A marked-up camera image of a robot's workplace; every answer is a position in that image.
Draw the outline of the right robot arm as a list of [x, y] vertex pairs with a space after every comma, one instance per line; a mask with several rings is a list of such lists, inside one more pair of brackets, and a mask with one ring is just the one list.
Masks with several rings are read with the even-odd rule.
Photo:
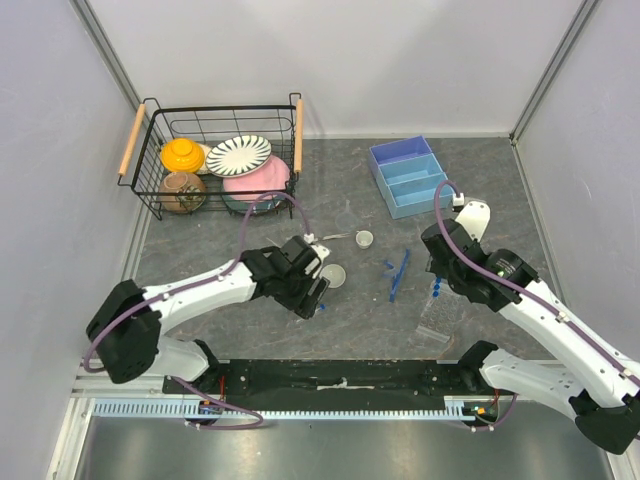
[[582, 322], [522, 258], [507, 249], [485, 253], [452, 220], [424, 230], [428, 269], [456, 294], [525, 330], [563, 367], [551, 369], [490, 342], [471, 349], [479, 359], [458, 368], [467, 392], [487, 387], [522, 395], [557, 411], [601, 449], [623, 454], [639, 437], [639, 364]]

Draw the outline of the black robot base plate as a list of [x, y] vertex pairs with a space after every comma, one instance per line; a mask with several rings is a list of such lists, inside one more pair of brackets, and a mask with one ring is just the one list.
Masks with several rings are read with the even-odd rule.
[[192, 385], [254, 411], [435, 409], [446, 396], [494, 396], [478, 371], [435, 360], [234, 359], [219, 362]]

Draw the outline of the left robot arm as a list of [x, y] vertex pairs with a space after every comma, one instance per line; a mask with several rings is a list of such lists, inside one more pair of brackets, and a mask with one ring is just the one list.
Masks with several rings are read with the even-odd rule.
[[321, 270], [330, 250], [309, 237], [283, 246], [243, 251], [221, 267], [163, 285], [140, 287], [125, 280], [113, 287], [86, 328], [89, 352], [115, 384], [150, 373], [177, 376], [198, 393], [219, 382], [210, 348], [168, 332], [228, 305], [271, 298], [303, 319], [311, 318], [328, 289]]

